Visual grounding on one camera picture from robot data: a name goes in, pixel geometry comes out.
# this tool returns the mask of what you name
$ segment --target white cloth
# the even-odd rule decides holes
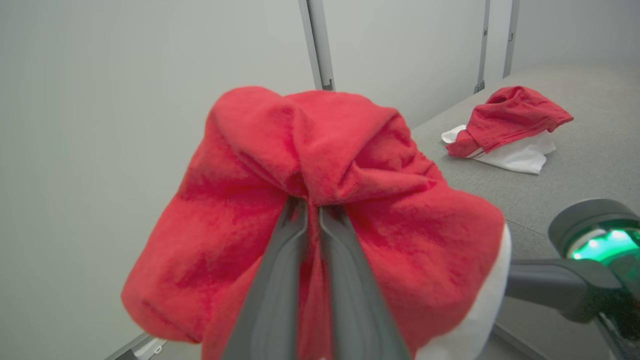
[[[466,125],[460,125],[442,134],[442,141],[453,143],[458,133],[466,129]],[[482,148],[467,156],[473,159],[516,172],[528,174],[540,174],[542,165],[545,164],[546,154],[554,151],[556,146],[548,131],[543,131],[536,136],[520,139],[489,152],[483,152]]]

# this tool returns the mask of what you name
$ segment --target white wall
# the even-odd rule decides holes
[[[314,88],[297,1],[0,3],[0,359],[104,359],[226,90]]]
[[[512,69],[640,60],[640,1],[521,0]]]
[[[395,107],[410,127],[473,95],[484,4],[324,0],[336,90]]]

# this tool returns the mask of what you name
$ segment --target gray fabric surface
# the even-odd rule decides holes
[[[450,158],[440,135],[466,124],[477,104],[503,86],[533,88],[575,120],[552,133],[557,151],[540,175]],[[547,228],[564,208],[605,197],[640,213],[640,67],[546,66],[519,70],[415,128],[413,139],[453,188],[497,205],[511,226],[514,258],[557,254]],[[594,325],[572,324],[553,310],[507,299],[498,322],[553,360],[607,359]]]

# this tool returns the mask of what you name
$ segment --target folded clothing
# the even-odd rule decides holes
[[[308,202],[300,359],[331,359],[317,207],[343,204],[417,359],[473,359],[504,293],[502,213],[448,187],[404,119],[365,97],[259,87],[223,95],[122,292],[148,333],[219,359],[288,196]]]
[[[478,105],[468,124],[444,134],[450,156],[539,174],[556,149],[549,133],[573,120],[562,107],[524,86],[501,88]]]

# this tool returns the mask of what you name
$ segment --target green light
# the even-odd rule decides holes
[[[589,240],[581,248],[574,251],[571,256],[573,259],[603,261],[612,256],[638,249],[640,249],[640,247],[636,245],[626,231],[613,230],[600,237]]]

